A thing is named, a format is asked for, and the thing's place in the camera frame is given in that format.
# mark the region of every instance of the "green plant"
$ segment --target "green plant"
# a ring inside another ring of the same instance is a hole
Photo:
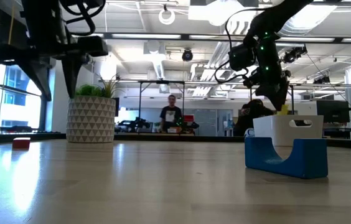
[[[82,85],[76,89],[76,96],[100,96],[105,98],[113,98],[116,91],[122,91],[116,89],[116,84],[119,82],[119,80],[113,79],[117,74],[108,81],[104,80],[99,74],[95,75],[100,78],[103,87],[100,87],[98,85]]]

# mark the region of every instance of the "geometric patterned planter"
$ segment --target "geometric patterned planter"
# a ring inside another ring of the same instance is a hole
[[[69,100],[68,142],[113,142],[116,101],[97,96],[75,96]]]

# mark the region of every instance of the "small red cube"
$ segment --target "small red cube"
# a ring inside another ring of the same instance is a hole
[[[28,151],[30,146],[30,138],[15,138],[12,141],[13,150],[25,150]]]

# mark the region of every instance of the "blue plastic stand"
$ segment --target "blue plastic stand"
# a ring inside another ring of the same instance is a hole
[[[246,138],[245,163],[252,169],[303,179],[327,176],[325,139],[295,139],[289,158],[276,153],[271,138]]]

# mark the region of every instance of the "white plastic bin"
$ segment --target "white plastic bin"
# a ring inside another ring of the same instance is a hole
[[[310,121],[296,126],[294,121]],[[297,138],[322,138],[323,116],[274,115],[253,120],[256,137],[271,137],[274,146],[293,146]]]

